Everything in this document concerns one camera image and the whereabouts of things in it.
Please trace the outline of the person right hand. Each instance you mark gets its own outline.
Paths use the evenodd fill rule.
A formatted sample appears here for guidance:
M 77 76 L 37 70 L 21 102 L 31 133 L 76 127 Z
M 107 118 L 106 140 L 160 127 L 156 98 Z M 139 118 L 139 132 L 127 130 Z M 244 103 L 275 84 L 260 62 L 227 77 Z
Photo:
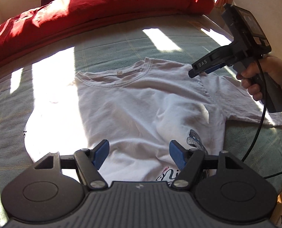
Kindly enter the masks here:
M 267 55 L 259 60 L 263 73 L 267 73 L 273 81 L 275 81 L 282 90 L 282 60 L 272 55 Z M 241 74 L 237 74 L 236 78 L 241 81 L 241 86 L 247 90 L 255 101 L 263 98 L 263 92 L 258 84 L 252 84 L 251 78 L 259 74 L 260 70 L 256 62 L 252 62 L 246 70 Z

